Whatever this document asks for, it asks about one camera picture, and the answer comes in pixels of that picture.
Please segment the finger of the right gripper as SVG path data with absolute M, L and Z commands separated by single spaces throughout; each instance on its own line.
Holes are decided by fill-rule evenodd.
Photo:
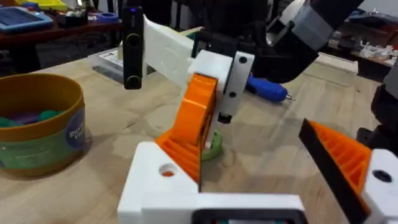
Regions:
M 251 71 L 254 56 L 236 52 L 234 57 L 202 50 L 188 68 L 190 83 L 181 102 L 171 138 L 194 146 L 204 146 L 215 111 L 217 94 L 224 91 L 230 77 L 245 80 Z M 220 114 L 222 122 L 229 116 Z

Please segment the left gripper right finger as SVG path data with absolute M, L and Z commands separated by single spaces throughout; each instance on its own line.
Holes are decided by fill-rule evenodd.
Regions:
M 350 223 L 397 223 L 397 156 L 304 119 L 299 139 Z

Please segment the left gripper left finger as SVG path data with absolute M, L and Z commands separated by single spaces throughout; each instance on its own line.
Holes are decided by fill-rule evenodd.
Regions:
M 119 201 L 119 223 L 190 223 L 198 184 L 155 142 L 140 142 Z

